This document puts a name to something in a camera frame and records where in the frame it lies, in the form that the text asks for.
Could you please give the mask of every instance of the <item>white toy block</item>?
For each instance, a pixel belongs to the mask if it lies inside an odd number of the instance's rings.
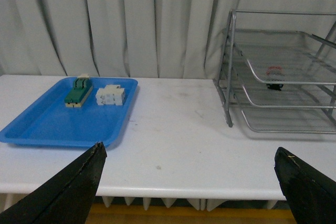
[[[98,89],[96,100],[98,105],[123,105],[125,99],[125,89],[120,85],[106,85],[105,88]]]

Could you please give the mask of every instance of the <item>wooden floor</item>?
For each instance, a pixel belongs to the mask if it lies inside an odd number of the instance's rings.
[[[93,204],[86,224],[295,224],[290,210],[217,208],[211,212],[197,211],[192,207],[142,206]]]

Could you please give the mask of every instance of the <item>curtain fold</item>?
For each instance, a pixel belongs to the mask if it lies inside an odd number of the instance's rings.
[[[154,0],[124,0],[131,77],[158,77]]]
[[[212,79],[231,8],[336,12],[336,0],[0,0],[0,74]],[[335,19],[239,26],[325,37]]]
[[[70,76],[97,76],[90,48],[86,0],[44,0],[55,50]]]
[[[87,0],[99,74],[128,77],[124,0]]]
[[[29,54],[39,72],[43,75],[65,74],[50,39],[38,0],[15,0],[15,2],[29,46]]]

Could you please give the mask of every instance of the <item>white table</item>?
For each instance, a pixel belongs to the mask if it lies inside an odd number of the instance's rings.
[[[0,130],[62,78],[1,76]],[[257,134],[237,111],[229,128],[212,80],[137,80],[97,195],[283,200],[274,172],[279,146],[336,180],[335,135]],[[84,151],[0,143],[0,193],[30,193]]]

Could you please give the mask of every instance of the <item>plastic tray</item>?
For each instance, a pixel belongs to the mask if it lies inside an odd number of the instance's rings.
[[[57,82],[0,132],[0,141],[28,146],[91,147],[114,142],[127,119],[138,82],[134,79],[91,78],[93,91],[81,108],[67,108],[64,98],[75,77]],[[125,88],[121,106],[97,105],[96,93],[108,84]]]

